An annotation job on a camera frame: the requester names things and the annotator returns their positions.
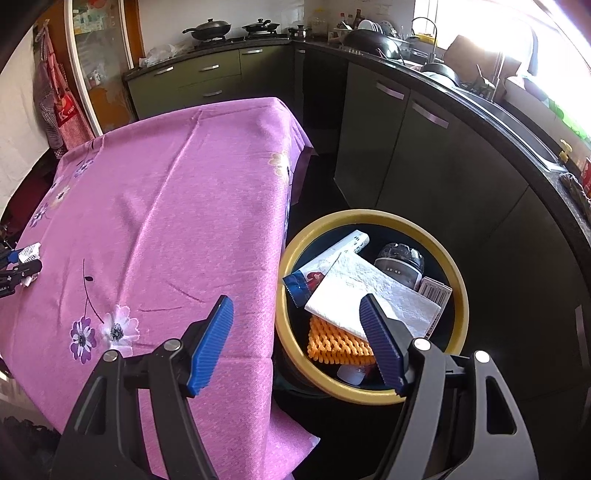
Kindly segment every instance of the glass cabinet door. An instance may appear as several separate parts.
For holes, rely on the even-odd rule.
[[[121,74],[133,67],[123,1],[64,3],[72,69],[91,126],[99,135],[134,120],[121,80]]]

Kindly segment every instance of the orange foam net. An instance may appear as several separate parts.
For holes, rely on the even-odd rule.
[[[342,365],[375,363],[369,344],[331,323],[312,315],[308,334],[308,356],[317,362]]]

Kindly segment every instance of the pot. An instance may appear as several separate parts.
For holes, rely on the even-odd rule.
[[[386,59],[401,58],[398,44],[394,39],[373,30],[353,30],[343,39],[343,45]]]
[[[298,25],[297,28],[288,28],[287,31],[290,33],[290,38],[294,38],[296,40],[305,40],[307,31],[309,28],[304,28],[304,25]]]
[[[443,75],[444,77],[449,78],[456,87],[462,86],[456,72],[443,63],[427,63],[421,67],[421,72],[433,72],[438,75]]]
[[[249,33],[257,33],[257,32],[273,32],[277,30],[279,27],[279,23],[271,23],[271,20],[263,21],[262,18],[258,19],[258,22],[251,23],[250,25],[245,25],[243,27]]]
[[[222,38],[231,28],[232,26],[224,20],[213,21],[213,18],[209,18],[206,23],[183,30],[183,33],[191,32],[195,40],[212,40]]]

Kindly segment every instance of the table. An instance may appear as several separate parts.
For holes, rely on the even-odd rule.
[[[43,270],[0,300],[0,352],[58,430],[102,352],[151,352],[226,294],[234,325],[190,401],[220,479],[281,480],[308,455],[318,438],[271,401],[271,352],[291,183],[310,147],[266,98],[161,115],[63,157],[20,240],[41,242]],[[165,475],[140,393],[152,471]]]

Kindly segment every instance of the faucet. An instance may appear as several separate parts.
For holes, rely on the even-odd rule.
[[[413,20],[411,21],[411,24],[410,24],[411,25],[411,30],[413,29],[413,22],[415,20],[418,20],[419,18],[422,18],[424,20],[429,20],[433,24],[433,29],[435,31],[435,39],[433,40],[433,52],[431,52],[429,54],[429,56],[427,57],[427,63],[433,63],[435,61],[435,49],[437,48],[437,25],[430,18],[427,18],[427,17],[415,17],[415,18],[413,18]]]

